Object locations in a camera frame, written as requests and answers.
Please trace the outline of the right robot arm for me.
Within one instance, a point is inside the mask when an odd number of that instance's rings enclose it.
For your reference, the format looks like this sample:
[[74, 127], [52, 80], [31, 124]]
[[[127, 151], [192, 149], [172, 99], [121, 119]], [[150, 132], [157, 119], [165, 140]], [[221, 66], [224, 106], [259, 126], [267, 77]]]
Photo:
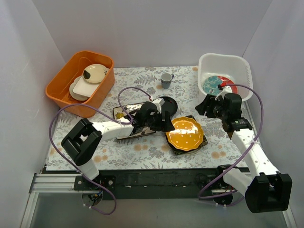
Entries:
[[218, 166], [218, 174], [202, 188], [198, 198], [209, 199], [202, 193], [213, 184], [221, 189], [230, 185], [243, 195], [252, 213], [285, 211], [289, 206], [292, 179], [271, 163], [256, 142], [257, 135], [250, 122], [242, 117], [241, 103], [240, 95], [235, 93], [219, 97], [207, 95], [195, 108], [200, 115], [222, 121], [224, 131], [239, 149], [240, 159], [245, 160], [251, 174], [242, 173], [236, 163]]

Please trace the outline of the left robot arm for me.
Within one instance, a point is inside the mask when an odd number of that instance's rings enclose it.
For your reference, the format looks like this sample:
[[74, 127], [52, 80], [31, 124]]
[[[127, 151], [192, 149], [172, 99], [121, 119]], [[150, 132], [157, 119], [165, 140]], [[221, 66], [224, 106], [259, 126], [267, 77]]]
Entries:
[[170, 132], [175, 128], [169, 111], [163, 110], [164, 100], [158, 98], [141, 105], [134, 114], [127, 113], [119, 119], [106, 122], [91, 122], [81, 119], [64, 137], [61, 146], [73, 160], [82, 175], [86, 176], [85, 185], [96, 190], [100, 187], [99, 170], [93, 155], [100, 142], [119, 137], [128, 137], [149, 128], [155, 132]]

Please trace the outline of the red and teal floral plate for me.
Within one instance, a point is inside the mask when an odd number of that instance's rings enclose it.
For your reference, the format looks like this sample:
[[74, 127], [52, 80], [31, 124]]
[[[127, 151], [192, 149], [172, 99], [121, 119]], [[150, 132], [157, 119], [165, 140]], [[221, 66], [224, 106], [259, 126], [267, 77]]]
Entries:
[[221, 90], [218, 88], [218, 85], [221, 85], [223, 83], [232, 85], [234, 84], [232, 80], [225, 76], [210, 76], [202, 83], [202, 90], [206, 94], [218, 95], [221, 92]]

